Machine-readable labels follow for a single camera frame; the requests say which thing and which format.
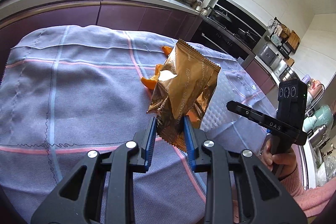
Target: silver screw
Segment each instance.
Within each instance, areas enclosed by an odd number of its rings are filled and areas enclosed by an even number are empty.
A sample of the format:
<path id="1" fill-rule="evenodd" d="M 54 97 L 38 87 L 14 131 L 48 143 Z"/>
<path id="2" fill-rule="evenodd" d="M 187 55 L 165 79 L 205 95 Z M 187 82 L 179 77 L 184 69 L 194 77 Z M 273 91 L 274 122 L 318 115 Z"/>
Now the silver screw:
<path id="1" fill-rule="evenodd" d="M 89 158 L 95 158 L 95 157 L 97 157 L 97 155 L 98 155 L 98 152 L 96 150 L 91 150 L 87 153 L 87 156 Z"/>
<path id="2" fill-rule="evenodd" d="M 204 143 L 204 146 L 206 146 L 206 147 L 212 147 L 215 143 L 213 142 L 213 141 L 205 141 Z"/>
<path id="3" fill-rule="evenodd" d="M 246 150 L 243 151 L 243 155 L 244 155 L 244 157 L 250 158 L 250 157 L 252 157 L 253 153 L 252 153 L 252 151 L 246 149 Z"/>
<path id="4" fill-rule="evenodd" d="M 127 148 L 134 148 L 136 146 L 137 146 L 137 143 L 133 142 L 133 141 L 129 141 L 129 142 L 126 143 Z"/>

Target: wicker basket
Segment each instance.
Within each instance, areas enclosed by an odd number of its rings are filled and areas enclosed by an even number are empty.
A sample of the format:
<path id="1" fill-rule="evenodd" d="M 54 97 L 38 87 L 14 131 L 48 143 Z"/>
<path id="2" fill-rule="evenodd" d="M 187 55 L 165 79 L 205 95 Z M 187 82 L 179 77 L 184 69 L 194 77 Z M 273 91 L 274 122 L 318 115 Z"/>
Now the wicker basket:
<path id="1" fill-rule="evenodd" d="M 284 25 L 284 24 L 281 24 L 280 26 L 281 26 L 281 28 L 282 28 L 282 32 L 281 32 L 281 34 L 280 34 L 280 37 L 281 37 L 281 38 L 284 38 L 284 39 L 287 39 L 287 38 L 290 36 L 290 34 L 291 34 L 291 30 L 288 29 L 288 28 L 286 27 L 286 25 Z"/>

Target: cabinet handle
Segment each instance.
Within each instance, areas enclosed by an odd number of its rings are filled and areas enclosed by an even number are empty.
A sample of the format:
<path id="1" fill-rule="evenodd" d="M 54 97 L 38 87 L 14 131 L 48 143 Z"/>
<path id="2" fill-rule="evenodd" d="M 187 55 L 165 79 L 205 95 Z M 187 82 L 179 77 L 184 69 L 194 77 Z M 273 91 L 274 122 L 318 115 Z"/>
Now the cabinet handle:
<path id="1" fill-rule="evenodd" d="M 204 35 L 204 33 L 202 33 L 201 34 L 205 39 L 207 39 L 207 40 L 209 40 L 212 44 L 215 44 L 218 48 L 220 48 L 223 52 L 225 52 L 226 54 L 228 54 L 227 53 L 227 51 L 225 51 L 225 50 L 223 50 L 220 46 L 218 46 L 214 41 L 212 41 L 210 38 L 207 38 L 205 35 Z"/>

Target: plastic bag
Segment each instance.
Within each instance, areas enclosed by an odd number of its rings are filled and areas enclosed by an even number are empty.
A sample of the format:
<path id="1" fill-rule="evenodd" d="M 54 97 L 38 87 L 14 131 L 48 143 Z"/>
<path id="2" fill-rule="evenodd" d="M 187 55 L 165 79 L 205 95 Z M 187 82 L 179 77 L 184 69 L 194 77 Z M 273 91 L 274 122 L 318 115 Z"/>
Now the plastic bag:
<path id="1" fill-rule="evenodd" d="M 336 177 L 336 157 L 326 156 L 324 157 L 325 174 L 327 176 L 327 182 Z"/>
<path id="2" fill-rule="evenodd" d="M 322 163 L 316 173 L 316 186 L 322 186 L 327 182 L 325 164 Z"/>
<path id="3" fill-rule="evenodd" d="M 324 162 L 316 173 L 316 185 L 322 186 L 332 178 L 336 177 L 336 157 L 326 156 Z"/>

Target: cutting board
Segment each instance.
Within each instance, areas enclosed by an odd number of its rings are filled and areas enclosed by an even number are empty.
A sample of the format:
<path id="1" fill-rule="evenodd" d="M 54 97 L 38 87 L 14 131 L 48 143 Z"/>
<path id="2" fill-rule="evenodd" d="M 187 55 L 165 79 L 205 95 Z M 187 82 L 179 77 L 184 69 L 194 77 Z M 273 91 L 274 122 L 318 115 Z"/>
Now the cutting board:
<path id="1" fill-rule="evenodd" d="M 294 31 L 292 31 L 289 38 L 287 39 L 287 42 L 292 46 L 295 52 L 300 44 L 300 38 Z"/>
<path id="2" fill-rule="evenodd" d="M 293 64 L 294 64 L 294 59 L 293 58 L 289 58 L 289 59 L 286 59 L 285 60 L 285 62 L 286 62 L 286 64 L 288 65 L 288 66 L 293 66 Z"/>

